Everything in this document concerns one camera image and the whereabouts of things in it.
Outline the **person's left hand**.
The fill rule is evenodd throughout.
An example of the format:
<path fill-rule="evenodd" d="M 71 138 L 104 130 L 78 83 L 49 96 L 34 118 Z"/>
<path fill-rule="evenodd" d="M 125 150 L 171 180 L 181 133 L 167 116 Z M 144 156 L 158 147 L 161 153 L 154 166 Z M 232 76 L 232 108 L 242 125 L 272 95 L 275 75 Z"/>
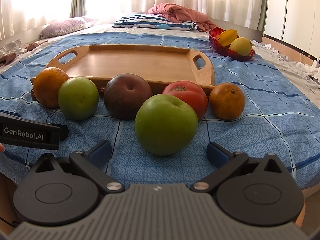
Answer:
<path fill-rule="evenodd" d="M 3 144 L 0 144 L 0 152 L 4 152 L 5 151 L 5 147 Z"/>

